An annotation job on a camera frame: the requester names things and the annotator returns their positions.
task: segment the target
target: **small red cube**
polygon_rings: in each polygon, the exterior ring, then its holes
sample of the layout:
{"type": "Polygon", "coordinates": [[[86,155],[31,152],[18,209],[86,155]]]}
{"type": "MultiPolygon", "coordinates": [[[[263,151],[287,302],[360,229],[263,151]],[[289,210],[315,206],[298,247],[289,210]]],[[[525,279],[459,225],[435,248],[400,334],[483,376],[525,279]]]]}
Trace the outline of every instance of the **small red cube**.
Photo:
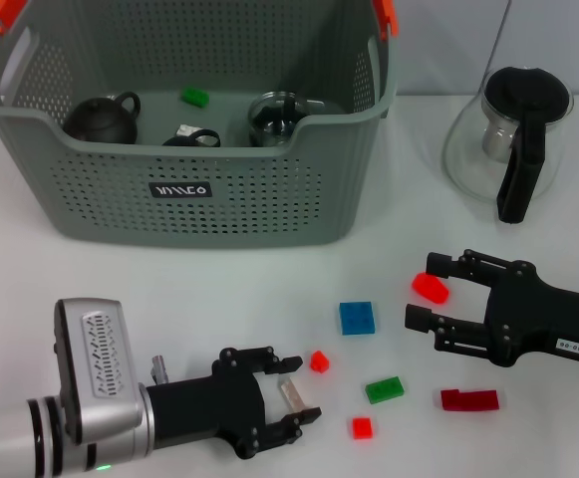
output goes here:
{"type": "Polygon", "coordinates": [[[373,425],[371,418],[358,417],[353,419],[354,440],[370,440],[373,438],[373,425]]]}
{"type": "Polygon", "coordinates": [[[413,289],[435,304],[445,303],[450,295],[448,288],[436,276],[424,272],[416,275],[413,280],[413,289]]]}
{"type": "Polygon", "coordinates": [[[311,356],[310,367],[318,373],[324,373],[329,369],[329,359],[322,352],[317,351],[311,356]]]}

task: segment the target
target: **green block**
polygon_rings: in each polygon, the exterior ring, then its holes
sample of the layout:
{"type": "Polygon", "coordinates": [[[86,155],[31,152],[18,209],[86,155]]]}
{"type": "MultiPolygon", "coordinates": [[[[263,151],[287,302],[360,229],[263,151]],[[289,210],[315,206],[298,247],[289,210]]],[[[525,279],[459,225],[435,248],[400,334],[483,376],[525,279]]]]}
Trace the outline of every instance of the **green block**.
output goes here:
{"type": "Polygon", "coordinates": [[[209,94],[196,88],[183,90],[181,98],[184,102],[199,108],[205,108],[209,103],[209,94]]]}
{"type": "Polygon", "coordinates": [[[381,401],[391,400],[404,395],[405,388],[402,386],[400,378],[395,376],[367,385],[365,392],[371,405],[375,405],[381,401]]]}

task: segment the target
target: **label sticker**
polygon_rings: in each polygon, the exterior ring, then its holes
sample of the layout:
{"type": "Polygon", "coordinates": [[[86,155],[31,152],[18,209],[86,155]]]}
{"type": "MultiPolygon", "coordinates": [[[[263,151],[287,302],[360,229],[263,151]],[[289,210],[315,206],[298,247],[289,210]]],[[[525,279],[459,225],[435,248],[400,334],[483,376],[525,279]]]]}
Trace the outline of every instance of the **label sticker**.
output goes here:
{"type": "Polygon", "coordinates": [[[573,354],[579,354],[579,344],[576,342],[564,341],[563,339],[557,341],[557,349],[565,352],[572,352],[573,354]]]}
{"type": "Polygon", "coordinates": [[[212,197],[208,182],[151,182],[151,196],[157,199],[194,199],[212,197]]]}

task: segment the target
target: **basket handle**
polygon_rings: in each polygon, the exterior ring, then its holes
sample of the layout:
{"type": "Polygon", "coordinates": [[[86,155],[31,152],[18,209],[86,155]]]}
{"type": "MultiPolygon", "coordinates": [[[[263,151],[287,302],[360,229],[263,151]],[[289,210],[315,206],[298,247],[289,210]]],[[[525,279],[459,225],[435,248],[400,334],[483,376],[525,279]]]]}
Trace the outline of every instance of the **basket handle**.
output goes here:
{"type": "Polygon", "coordinates": [[[400,34],[400,23],[394,0],[373,0],[373,7],[378,15],[378,23],[382,33],[382,41],[389,40],[389,25],[391,26],[391,36],[397,37],[400,34]]]}
{"type": "Polygon", "coordinates": [[[0,35],[12,28],[28,0],[0,0],[0,35]]]}

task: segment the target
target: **white table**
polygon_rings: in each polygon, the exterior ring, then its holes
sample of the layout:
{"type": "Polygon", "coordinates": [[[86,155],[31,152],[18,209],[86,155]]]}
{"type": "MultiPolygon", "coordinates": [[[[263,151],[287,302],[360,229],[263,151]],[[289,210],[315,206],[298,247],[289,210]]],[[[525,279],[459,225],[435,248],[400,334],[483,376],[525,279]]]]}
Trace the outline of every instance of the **white table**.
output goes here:
{"type": "MultiPolygon", "coordinates": [[[[579,99],[574,140],[553,188],[519,226],[456,192],[439,170],[444,136],[467,98],[397,98],[384,121],[356,225],[326,247],[186,251],[77,242],[53,229],[0,141],[0,405],[56,394],[52,311],[57,299],[122,301],[140,380],[164,355],[174,380],[209,374],[224,347],[273,346],[282,356],[331,359],[294,381],[323,416],[293,446],[240,461],[218,440],[156,452],[109,478],[411,476],[579,477],[579,362],[532,354],[509,369],[434,351],[408,331],[410,283],[428,252],[472,248],[537,265],[553,285],[579,291],[579,99]],[[372,301],[375,336],[344,338],[340,302],[372,301]],[[364,384],[399,375],[407,393],[376,406],[364,384]],[[447,413],[442,388],[498,388],[502,411],[447,413]],[[369,415],[377,437],[355,442],[348,421],[369,415]]],[[[452,280],[445,314],[481,321],[487,290],[452,280]]],[[[288,412],[277,377],[261,377],[268,420],[288,412]]]]}

